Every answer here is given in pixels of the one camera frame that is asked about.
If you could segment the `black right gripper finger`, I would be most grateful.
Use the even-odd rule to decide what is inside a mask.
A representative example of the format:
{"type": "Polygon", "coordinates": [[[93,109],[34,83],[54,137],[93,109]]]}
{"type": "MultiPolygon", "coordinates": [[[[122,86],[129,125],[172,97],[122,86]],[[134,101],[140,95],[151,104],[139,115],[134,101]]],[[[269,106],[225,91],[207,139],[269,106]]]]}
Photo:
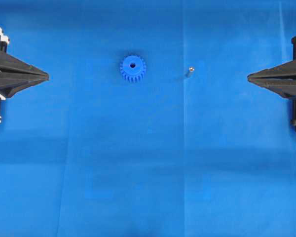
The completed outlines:
{"type": "Polygon", "coordinates": [[[296,79],[296,59],[247,76],[247,79],[296,79]]]}
{"type": "Polygon", "coordinates": [[[266,88],[285,99],[296,99],[295,79],[248,79],[248,82],[266,88]]]}

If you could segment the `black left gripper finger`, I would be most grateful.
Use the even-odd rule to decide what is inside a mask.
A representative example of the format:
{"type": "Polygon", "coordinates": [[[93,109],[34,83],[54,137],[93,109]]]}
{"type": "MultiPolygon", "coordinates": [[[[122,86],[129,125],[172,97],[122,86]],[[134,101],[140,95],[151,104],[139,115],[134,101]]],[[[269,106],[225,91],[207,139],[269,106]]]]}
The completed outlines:
{"type": "Polygon", "coordinates": [[[49,77],[21,74],[21,73],[0,73],[0,95],[4,98],[11,98],[17,92],[31,86],[48,81],[49,77]]]}
{"type": "Polygon", "coordinates": [[[3,72],[15,72],[49,77],[48,73],[36,68],[33,65],[26,64],[3,51],[0,51],[0,70],[3,72]]]}

